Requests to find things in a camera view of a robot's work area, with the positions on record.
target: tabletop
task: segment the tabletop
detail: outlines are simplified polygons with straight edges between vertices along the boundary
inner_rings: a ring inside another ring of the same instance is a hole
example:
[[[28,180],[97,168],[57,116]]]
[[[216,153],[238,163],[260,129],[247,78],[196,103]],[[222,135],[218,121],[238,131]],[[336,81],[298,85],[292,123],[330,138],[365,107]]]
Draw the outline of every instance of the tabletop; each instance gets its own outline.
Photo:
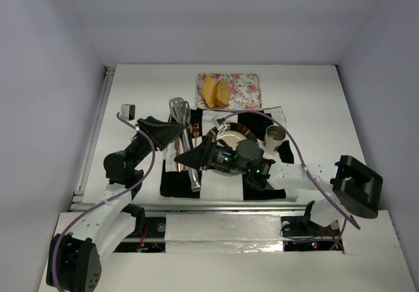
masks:
[[[62,213],[60,232],[79,213]],[[113,253],[97,292],[414,292],[386,211],[346,227],[341,251],[275,253]],[[57,291],[45,283],[39,292]]]
[[[86,171],[84,204],[99,200],[107,179],[103,159],[124,149],[133,136],[120,123],[116,113],[123,103],[136,105],[136,119],[149,115],[160,120],[169,116],[168,101],[182,97],[195,103],[199,73],[256,73],[260,78],[264,108],[282,106],[287,129],[299,145],[306,163],[334,163],[341,155],[364,162],[345,96],[335,66],[331,65],[118,65],[94,149],[91,167]],[[137,167],[146,170],[151,156]],[[190,198],[164,198],[160,195],[162,154],[133,203],[142,206],[243,206],[237,202],[210,202]],[[320,199],[316,191],[300,192],[296,204]],[[286,201],[245,202],[246,206],[286,206]]]

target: floral tray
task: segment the floral tray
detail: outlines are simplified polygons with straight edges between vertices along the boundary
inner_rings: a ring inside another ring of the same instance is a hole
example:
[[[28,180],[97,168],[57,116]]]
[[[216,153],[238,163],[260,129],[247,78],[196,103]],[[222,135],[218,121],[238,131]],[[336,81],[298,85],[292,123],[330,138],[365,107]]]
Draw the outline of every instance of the floral tray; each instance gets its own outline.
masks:
[[[202,73],[196,78],[196,97],[195,105],[199,109],[209,109],[202,97],[202,86],[205,76],[211,76],[215,82],[224,79],[228,82],[231,90],[231,97],[227,107],[215,106],[213,110],[261,110],[262,97],[261,87],[259,86],[259,76],[256,74],[239,73]]]

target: gray wall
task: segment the gray wall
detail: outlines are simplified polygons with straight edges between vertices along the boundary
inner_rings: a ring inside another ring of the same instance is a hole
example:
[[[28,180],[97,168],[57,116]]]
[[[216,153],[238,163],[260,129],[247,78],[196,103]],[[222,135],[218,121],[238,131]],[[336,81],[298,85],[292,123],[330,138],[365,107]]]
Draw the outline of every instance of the gray wall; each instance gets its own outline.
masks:
[[[419,0],[378,0],[338,67],[367,162],[419,287]]]
[[[72,0],[105,64],[337,64],[374,0]]]
[[[69,0],[0,0],[0,290],[37,291],[103,81]]]

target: silver cup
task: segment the silver cup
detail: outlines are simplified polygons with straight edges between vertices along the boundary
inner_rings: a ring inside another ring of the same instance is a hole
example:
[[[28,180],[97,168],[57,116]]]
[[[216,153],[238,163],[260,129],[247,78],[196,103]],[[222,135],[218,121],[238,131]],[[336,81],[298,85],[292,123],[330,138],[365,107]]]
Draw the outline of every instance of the silver cup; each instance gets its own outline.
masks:
[[[285,141],[287,134],[282,128],[271,125],[266,129],[263,145],[267,151],[277,151],[279,146]]]

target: bread slice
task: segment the bread slice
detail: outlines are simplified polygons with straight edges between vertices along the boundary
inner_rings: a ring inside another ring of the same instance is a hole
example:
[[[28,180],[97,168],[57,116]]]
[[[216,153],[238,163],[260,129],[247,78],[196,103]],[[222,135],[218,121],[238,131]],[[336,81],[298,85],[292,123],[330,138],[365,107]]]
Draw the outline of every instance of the bread slice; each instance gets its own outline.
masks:
[[[213,93],[213,101],[219,107],[226,107],[228,106],[228,101],[231,96],[230,87],[228,86],[228,82],[224,79],[221,79],[214,88]]]
[[[213,93],[215,88],[215,80],[211,76],[206,75],[204,79],[204,86],[202,87],[202,96],[209,108],[214,107]]]

